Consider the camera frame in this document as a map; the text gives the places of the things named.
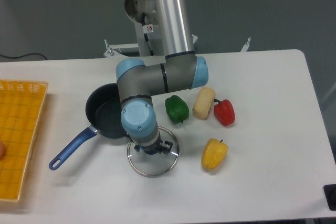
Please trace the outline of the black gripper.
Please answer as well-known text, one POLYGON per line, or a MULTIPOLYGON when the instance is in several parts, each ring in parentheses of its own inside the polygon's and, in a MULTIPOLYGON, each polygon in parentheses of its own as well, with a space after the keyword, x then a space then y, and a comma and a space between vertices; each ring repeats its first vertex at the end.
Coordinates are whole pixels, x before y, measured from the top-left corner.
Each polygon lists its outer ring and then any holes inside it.
POLYGON ((169 154, 171 152, 173 143, 169 141, 163 142, 161 139, 161 134, 158 133, 157 136, 154 137, 153 140, 149 141, 148 143, 137 143, 135 142, 129 134, 126 135, 126 137, 130 140, 128 142, 127 147, 127 154, 131 154, 131 144, 134 144, 134 149, 136 152, 144 151, 148 155, 154 155, 154 154, 169 154))

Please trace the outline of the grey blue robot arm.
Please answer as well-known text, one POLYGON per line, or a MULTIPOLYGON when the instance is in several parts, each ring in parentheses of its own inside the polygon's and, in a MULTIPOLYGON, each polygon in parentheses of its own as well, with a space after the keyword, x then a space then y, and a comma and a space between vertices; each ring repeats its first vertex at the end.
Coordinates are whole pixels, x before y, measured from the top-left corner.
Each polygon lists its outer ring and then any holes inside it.
POLYGON ((165 62, 147 66, 140 59, 127 59, 117 65, 121 124, 136 149, 149 155, 168 153, 171 144, 161 141, 152 97, 206 85, 206 60, 195 54, 184 0, 126 0, 125 8, 135 10, 136 22, 158 28, 160 39, 149 44, 149 52, 162 53, 165 62))

